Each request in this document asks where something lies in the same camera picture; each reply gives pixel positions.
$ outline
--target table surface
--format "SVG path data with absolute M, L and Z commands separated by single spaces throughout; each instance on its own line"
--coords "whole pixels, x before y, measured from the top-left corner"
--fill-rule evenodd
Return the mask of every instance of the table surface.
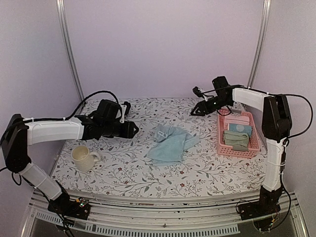
M 252 158 L 221 156 L 216 153 L 217 113 L 190 116 L 200 99 L 126 99 L 131 110 L 126 120 L 134 121 L 140 131 L 133 139 L 104 138 L 67 141 L 52 172 L 52 178 L 67 189 L 96 194 L 129 197 L 199 197 L 241 193 L 259 189 L 265 176 L 266 150 Z M 99 100 L 90 100 L 82 114 L 96 110 Z M 241 104 L 234 109 L 242 110 Z M 184 153 L 177 165 L 155 166 L 146 157 L 155 145 L 158 124 L 178 126 L 200 143 Z M 86 145 L 102 155 L 88 173 L 79 172 L 71 151 Z

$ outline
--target pink box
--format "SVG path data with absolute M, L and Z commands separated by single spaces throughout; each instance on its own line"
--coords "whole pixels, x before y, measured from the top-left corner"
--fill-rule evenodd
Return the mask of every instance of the pink box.
M 229 113 L 226 109 L 220 109 L 222 115 Z M 217 122 L 217 154 L 232 157 L 253 158 L 260 151 L 259 148 L 259 136 L 255 127 L 255 123 L 250 112 L 241 112 L 242 116 L 248 116 L 250 118 L 250 125 L 252 126 L 252 135 L 249 139 L 248 151 L 234 151 L 233 146 L 225 145 L 224 143 L 224 116 L 218 115 Z

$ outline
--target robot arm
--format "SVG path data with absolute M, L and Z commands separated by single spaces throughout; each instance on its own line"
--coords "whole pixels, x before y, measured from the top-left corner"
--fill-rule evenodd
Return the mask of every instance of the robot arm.
M 89 116 L 74 116 L 62 121 L 37 121 L 20 123 L 6 133 L 1 148 L 8 170 L 19 173 L 50 200 L 51 211 L 59 214 L 87 219 L 90 207 L 86 200 L 71 201 L 63 187 L 51 179 L 44 170 L 32 163 L 27 147 L 39 142 L 58 140 L 90 140 L 104 137 L 133 138 L 139 131 L 134 122 L 124 121 L 130 104 L 119 105 L 102 100 Z M 8 127 L 24 121 L 21 115 L 14 115 Z
M 204 116 L 223 106 L 232 106 L 234 101 L 263 112 L 262 131 L 267 141 L 268 159 L 266 177 L 262 183 L 258 202 L 238 206 L 242 220 L 251 219 L 279 211 L 278 199 L 282 194 L 280 176 L 285 166 L 285 147 L 292 127 L 291 115 L 285 96 L 271 96 L 242 86 L 230 86 L 225 77 L 213 80 L 216 97 L 198 102 L 191 112 L 193 116 Z M 198 97 L 205 98 L 198 87 L 193 89 Z

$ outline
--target white mug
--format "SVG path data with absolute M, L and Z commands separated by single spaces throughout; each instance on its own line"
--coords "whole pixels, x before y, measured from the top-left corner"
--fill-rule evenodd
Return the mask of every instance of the white mug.
M 101 160 L 101 156 L 97 152 L 90 152 L 86 146 L 78 146 L 71 152 L 71 158 L 73 159 L 77 169 L 81 172 L 88 172 L 94 167 L 95 162 Z

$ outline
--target mug handle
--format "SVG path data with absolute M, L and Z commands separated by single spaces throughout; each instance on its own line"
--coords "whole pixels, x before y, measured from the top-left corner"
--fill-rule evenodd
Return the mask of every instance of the mug handle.
M 98 161 L 101 160 L 101 156 L 100 156 L 100 154 L 97 153 L 97 152 L 90 152 L 90 155 L 92 155 L 92 156 L 95 157 L 95 158 L 94 158 L 94 162 L 98 162 Z

